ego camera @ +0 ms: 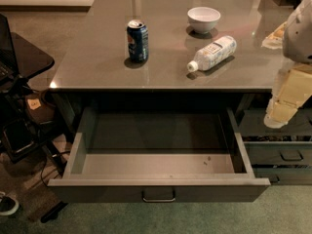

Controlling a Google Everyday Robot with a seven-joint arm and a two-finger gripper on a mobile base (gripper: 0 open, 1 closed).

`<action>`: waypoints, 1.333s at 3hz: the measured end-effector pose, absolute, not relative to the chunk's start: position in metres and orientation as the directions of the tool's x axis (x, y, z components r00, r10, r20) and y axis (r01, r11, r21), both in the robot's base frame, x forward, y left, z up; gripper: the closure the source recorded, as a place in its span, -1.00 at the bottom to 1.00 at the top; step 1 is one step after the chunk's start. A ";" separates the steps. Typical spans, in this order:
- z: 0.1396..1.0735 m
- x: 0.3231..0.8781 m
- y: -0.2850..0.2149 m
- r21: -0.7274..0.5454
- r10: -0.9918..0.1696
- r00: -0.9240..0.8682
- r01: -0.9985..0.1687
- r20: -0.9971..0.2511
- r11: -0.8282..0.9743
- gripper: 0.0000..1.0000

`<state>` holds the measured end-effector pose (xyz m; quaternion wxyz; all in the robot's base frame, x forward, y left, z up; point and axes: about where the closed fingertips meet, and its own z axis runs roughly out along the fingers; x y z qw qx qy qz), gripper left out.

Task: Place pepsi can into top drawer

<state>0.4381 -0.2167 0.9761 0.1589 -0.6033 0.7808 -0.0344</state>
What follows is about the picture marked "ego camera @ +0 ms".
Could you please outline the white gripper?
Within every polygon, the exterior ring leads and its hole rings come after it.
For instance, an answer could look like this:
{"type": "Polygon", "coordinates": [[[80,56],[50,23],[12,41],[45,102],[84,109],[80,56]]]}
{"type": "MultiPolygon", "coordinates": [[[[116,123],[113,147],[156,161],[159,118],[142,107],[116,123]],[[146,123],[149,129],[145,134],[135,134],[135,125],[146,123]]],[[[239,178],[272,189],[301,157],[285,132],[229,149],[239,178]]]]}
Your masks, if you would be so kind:
{"type": "MultiPolygon", "coordinates": [[[[263,41],[261,46],[271,50],[282,48],[286,22],[279,25],[263,41]]],[[[273,92],[263,123],[271,129],[286,126],[301,107],[312,96],[312,65],[297,63],[282,78],[281,84],[273,92]]]]}

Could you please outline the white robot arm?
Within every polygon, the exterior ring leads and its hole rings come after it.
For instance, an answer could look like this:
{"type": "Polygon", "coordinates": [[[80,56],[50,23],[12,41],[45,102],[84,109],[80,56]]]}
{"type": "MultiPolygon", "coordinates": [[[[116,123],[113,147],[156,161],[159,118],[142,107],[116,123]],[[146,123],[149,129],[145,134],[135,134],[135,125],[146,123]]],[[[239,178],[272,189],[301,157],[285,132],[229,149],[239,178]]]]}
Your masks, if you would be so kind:
{"type": "Polygon", "coordinates": [[[272,87],[263,122],[279,129],[289,123],[298,108],[312,96],[312,0],[302,0],[276,33],[282,36],[285,58],[272,87]]]}

